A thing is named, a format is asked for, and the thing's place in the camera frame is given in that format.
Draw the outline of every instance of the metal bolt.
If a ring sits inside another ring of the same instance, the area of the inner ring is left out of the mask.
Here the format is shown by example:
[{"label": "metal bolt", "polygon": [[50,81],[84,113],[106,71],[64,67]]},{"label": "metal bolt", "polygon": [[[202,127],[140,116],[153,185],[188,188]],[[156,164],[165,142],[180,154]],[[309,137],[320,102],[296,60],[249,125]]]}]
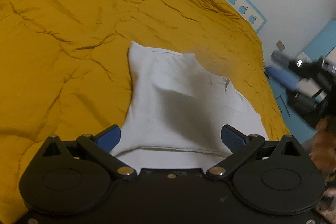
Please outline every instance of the metal bolt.
[{"label": "metal bolt", "polygon": [[28,219],[27,224],[39,224],[39,223],[35,218],[30,218]]},{"label": "metal bolt", "polygon": [[128,166],[123,166],[117,169],[118,174],[124,175],[124,176],[129,176],[134,173],[134,169],[130,168]]},{"label": "metal bolt", "polygon": [[225,174],[226,170],[223,167],[216,166],[216,167],[210,168],[209,172],[212,175],[221,176]]},{"label": "metal bolt", "polygon": [[176,175],[175,174],[168,174],[167,178],[169,178],[169,179],[176,179]]}]

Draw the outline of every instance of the triangular cutout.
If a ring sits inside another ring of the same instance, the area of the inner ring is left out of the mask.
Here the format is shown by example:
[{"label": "triangular cutout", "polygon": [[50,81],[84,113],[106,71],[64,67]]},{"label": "triangular cutout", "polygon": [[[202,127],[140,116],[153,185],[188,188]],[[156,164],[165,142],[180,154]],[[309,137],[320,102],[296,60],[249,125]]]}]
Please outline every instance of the triangular cutout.
[{"label": "triangular cutout", "polygon": [[56,143],[50,143],[50,145],[47,147],[45,152],[43,153],[43,157],[50,157],[50,156],[56,156],[61,155],[61,151],[59,150]]},{"label": "triangular cutout", "polygon": [[290,155],[295,157],[300,157],[300,153],[297,151],[292,142],[287,142],[286,146],[282,152],[284,155]]}]

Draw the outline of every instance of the blue gripper pad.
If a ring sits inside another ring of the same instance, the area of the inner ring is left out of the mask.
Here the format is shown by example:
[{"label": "blue gripper pad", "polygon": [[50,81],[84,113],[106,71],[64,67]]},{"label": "blue gripper pad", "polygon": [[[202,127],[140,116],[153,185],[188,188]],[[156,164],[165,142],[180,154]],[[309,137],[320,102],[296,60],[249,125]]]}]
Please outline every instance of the blue gripper pad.
[{"label": "blue gripper pad", "polygon": [[250,141],[250,138],[232,126],[226,124],[221,131],[222,143],[226,145],[232,153],[235,153]]},{"label": "blue gripper pad", "polygon": [[115,146],[120,142],[120,128],[114,124],[94,137],[94,142],[101,149],[110,153]]}]

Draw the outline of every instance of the yellow bedsheet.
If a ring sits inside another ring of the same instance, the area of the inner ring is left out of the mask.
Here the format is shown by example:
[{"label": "yellow bedsheet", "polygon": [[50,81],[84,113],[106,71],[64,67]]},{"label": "yellow bedsheet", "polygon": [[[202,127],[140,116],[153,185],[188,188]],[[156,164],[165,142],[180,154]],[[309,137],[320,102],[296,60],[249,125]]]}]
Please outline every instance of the yellow bedsheet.
[{"label": "yellow bedsheet", "polygon": [[195,52],[231,78],[269,137],[287,134],[257,35],[223,0],[0,0],[0,221],[26,209],[18,181],[48,135],[73,140],[122,125],[131,41]]}]

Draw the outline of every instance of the apple-shaped cutout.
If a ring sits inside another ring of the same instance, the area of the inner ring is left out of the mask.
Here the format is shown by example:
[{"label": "apple-shaped cutout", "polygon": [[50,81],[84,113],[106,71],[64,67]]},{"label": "apple-shaped cutout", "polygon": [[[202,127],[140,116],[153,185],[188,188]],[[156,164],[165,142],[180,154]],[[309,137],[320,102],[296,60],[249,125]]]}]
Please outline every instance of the apple-shaped cutout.
[{"label": "apple-shaped cutout", "polygon": [[257,20],[257,17],[255,17],[255,16],[250,16],[249,17],[249,22],[251,23],[251,24],[254,24],[254,22]]},{"label": "apple-shaped cutout", "polygon": [[247,6],[246,7],[240,6],[239,7],[239,13],[241,13],[242,15],[245,15],[246,11],[247,11]]},{"label": "apple-shaped cutout", "polygon": [[235,5],[237,0],[228,0],[231,5]]}]

